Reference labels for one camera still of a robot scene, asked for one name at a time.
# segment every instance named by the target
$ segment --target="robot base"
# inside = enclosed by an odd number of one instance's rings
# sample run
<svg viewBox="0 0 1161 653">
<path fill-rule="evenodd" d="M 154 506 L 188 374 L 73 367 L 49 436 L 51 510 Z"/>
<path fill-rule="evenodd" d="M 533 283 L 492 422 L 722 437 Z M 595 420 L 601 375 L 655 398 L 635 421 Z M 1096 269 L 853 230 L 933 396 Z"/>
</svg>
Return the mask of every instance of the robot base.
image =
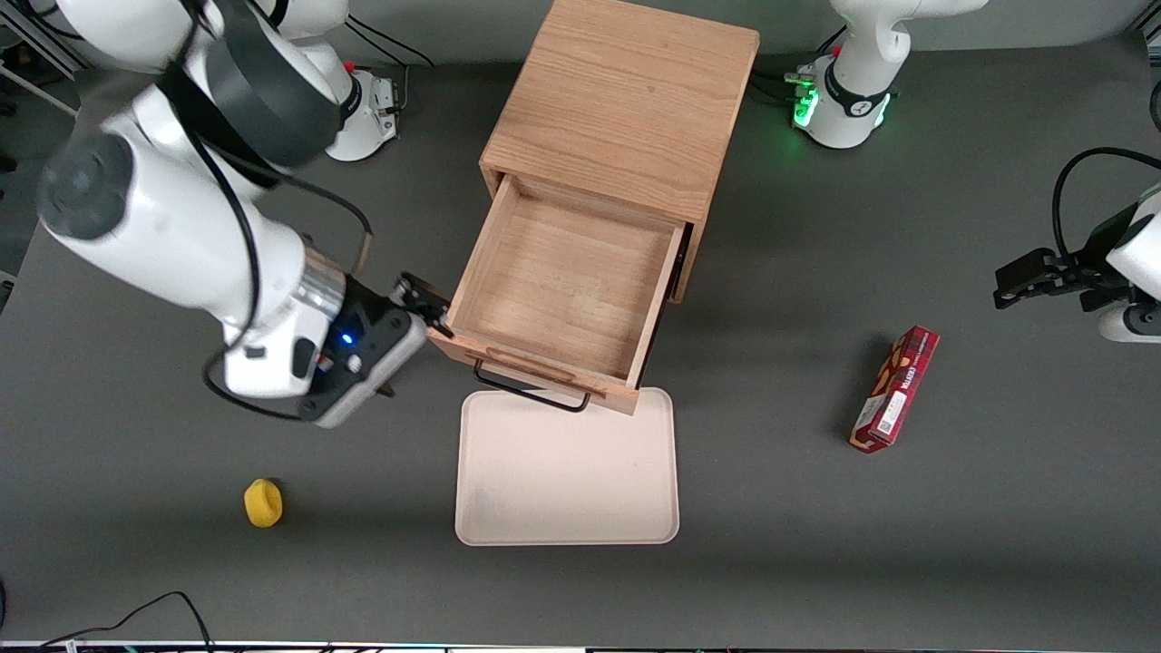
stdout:
<svg viewBox="0 0 1161 653">
<path fill-rule="evenodd" d="M 399 127 L 391 80 L 361 70 L 351 77 L 362 87 L 362 99 L 334 143 L 326 149 L 331 158 L 340 162 L 356 162 L 374 155 L 383 143 L 395 138 Z"/>
<path fill-rule="evenodd" d="M 834 60 L 835 58 L 829 55 L 820 57 L 809 64 L 799 66 L 798 72 L 821 80 L 827 67 Z M 879 106 L 872 107 L 866 115 L 851 117 L 846 115 L 843 106 L 830 96 L 824 85 L 816 81 L 808 95 L 794 106 L 795 112 L 791 123 L 806 131 L 820 145 L 835 150 L 848 150 L 863 144 L 867 136 L 882 123 L 886 108 L 887 101 L 884 101 Z"/>
</svg>

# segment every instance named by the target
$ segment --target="gray table surface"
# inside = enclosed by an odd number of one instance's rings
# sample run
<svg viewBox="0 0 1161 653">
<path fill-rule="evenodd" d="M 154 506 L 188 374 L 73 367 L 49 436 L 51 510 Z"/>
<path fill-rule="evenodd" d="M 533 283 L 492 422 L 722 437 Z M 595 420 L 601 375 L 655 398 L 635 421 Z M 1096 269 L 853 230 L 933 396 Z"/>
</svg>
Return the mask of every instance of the gray table surface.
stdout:
<svg viewBox="0 0 1161 653">
<path fill-rule="evenodd" d="M 515 72 L 416 70 L 401 141 L 305 171 L 372 215 L 369 285 L 410 270 L 455 287 Z M 469 369 L 427 347 L 397 399 L 332 432 L 253 417 L 200 385 L 208 315 L 38 232 L 0 317 L 3 636 L 108 624 L 183 589 L 219 639 L 1155 650 L 1161 349 L 1102 340 L 1074 297 L 1003 313 L 990 297 L 996 267 L 1051 244 L 1072 155 L 1158 150 L 1142 45 L 916 53 L 899 84 L 881 131 L 848 152 L 744 105 L 646 373 L 676 406 L 666 546 L 467 547 Z M 1155 178 L 1087 164 L 1069 236 Z M 326 203 L 280 189 L 262 207 L 353 250 L 353 221 Z M 864 455 L 846 431 L 915 323 L 943 342 L 899 444 Z M 258 476 L 288 488 L 268 531 L 241 509 Z M 173 604 L 122 636 L 196 631 Z"/>
</svg>

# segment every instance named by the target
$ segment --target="red cardboard box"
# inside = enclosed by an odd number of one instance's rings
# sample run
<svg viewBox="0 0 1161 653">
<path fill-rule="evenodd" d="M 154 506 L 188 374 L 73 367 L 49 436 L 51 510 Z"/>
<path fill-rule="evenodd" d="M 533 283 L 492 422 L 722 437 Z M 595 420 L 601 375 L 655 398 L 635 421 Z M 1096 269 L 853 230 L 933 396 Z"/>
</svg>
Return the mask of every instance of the red cardboard box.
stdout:
<svg viewBox="0 0 1161 653">
<path fill-rule="evenodd" d="M 851 430 L 852 445 L 874 453 L 895 444 L 938 343 L 939 336 L 923 326 L 914 326 L 895 340 L 890 356 L 879 368 L 874 389 Z"/>
</svg>

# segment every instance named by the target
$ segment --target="wooden drawer cabinet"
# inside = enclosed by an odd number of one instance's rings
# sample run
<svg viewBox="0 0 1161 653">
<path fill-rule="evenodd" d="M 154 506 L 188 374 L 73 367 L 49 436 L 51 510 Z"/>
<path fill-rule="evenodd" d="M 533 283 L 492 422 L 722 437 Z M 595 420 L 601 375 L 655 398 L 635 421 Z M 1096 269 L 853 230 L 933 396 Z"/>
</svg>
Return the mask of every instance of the wooden drawer cabinet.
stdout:
<svg viewBox="0 0 1161 653">
<path fill-rule="evenodd" d="M 448 314 L 455 337 L 431 339 L 482 380 L 632 414 L 757 45 L 737 27 L 556 0 L 481 157 L 492 208 Z"/>
</svg>

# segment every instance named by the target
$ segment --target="barcode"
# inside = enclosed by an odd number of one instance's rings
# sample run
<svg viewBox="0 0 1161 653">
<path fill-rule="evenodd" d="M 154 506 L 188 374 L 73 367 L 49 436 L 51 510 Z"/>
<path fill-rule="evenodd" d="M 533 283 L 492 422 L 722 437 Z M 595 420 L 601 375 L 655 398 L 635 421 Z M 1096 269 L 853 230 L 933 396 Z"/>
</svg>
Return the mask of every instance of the barcode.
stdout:
<svg viewBox="0 0 1161 653">
<path fill-rule="evenodd" d="M 882 412 L 882 419 L 879 421 L 879 431 L 886 435 L 890 435 L 895 430 L 895 421 L 899 419 L 899 414 L 903 410 L 903 404 L 907 403 L 907 395 L 895 390 L 895 394 L 890 395 L 890 401 L 887 403 L 887 410 Z"/>
</svg>

